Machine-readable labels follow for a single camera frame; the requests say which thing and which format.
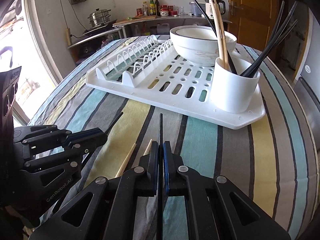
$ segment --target utensil holder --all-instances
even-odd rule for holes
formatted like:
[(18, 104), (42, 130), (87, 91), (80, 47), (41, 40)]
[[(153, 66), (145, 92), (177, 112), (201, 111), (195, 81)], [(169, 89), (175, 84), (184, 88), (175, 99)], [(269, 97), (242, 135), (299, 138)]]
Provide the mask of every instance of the utensil holder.
[[(237, 73), (242, 73), (251, 63), (232, 57)], [(220, 109), (238, 114), (244, 112), (252, 99), (256, 86), (260, 78), (258, 71), (253, 78), (246, 78), (235, 75), (223, 67), (223, 61), (220, 58), (216, 59), (212, 88), (211, 100)]]

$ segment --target bottle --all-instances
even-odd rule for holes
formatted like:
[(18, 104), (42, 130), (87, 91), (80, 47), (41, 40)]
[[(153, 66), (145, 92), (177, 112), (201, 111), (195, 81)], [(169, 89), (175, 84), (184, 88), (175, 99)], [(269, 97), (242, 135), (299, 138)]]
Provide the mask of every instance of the bottle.
[(142, 13), (143, 13), (144, 16), (148, 16), (149, 15), (147, 1), (143, 2)]
[(156, 14), (160, 16), (160, 3), (158, 0), (156, 0), (155, 5), (156, 5)]
[(150, 0), (150, 15), (157, 15), (156, 13), (156, 5), (153, 0)]
[(137, 36), (141, 36), (141, 32), (140, 32), (140, 29), (138, 27), (138, 25), (136, 24), (134, 26), (134, 35), (137, 37)]
[(146, 24), (144, 23), (141, 29), (141, 34), (143, 36), (150, 36), (150, 30), (149, 28), (146, 26)]

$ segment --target sticker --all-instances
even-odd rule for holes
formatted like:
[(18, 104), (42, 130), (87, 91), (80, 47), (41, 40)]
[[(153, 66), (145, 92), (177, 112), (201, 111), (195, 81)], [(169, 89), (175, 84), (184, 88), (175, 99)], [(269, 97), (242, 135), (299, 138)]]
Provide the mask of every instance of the sticker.
[(311, 69), (310, 69), (310, 67), (308, 65), (306, 65), (304, 68), (305, 68), (307, 73), (309, 73), (309, 74), (311, 73)]

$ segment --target spice container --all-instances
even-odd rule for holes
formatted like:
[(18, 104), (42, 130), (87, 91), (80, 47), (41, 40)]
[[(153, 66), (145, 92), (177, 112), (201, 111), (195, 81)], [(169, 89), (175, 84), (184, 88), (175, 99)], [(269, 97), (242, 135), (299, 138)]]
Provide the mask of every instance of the spice container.
[(169, 5), (168, 9), (169, 9), (169, 15), (171, 16), (172, 15), (171, 12), (173, 11), (173, 5)]
[(160, 6), (160, 15), (161, 16), (168, 16), (169, 15), (169, 9), (168, 9), (167, 5)]

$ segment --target cutting board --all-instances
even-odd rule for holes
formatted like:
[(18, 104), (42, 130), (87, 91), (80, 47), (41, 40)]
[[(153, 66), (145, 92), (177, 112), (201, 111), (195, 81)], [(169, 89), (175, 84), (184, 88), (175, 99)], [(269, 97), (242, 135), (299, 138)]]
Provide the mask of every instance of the cutting board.
[(133, 19), (133, 20), (121, 20), (121, 21), (118, 21), (116, 23), (114, 23), (114, 25), (120, 25), (120, 24), (123, 24), (123, 23), (134, 23), (136, 21), (141, 21), (141, 20), (151, 20), (151, 19), (156, 19), (157, 16), (156, 15), (152, 15), (152, 16), (143, 16), (143, 17), (140, 17), (138, 19)]

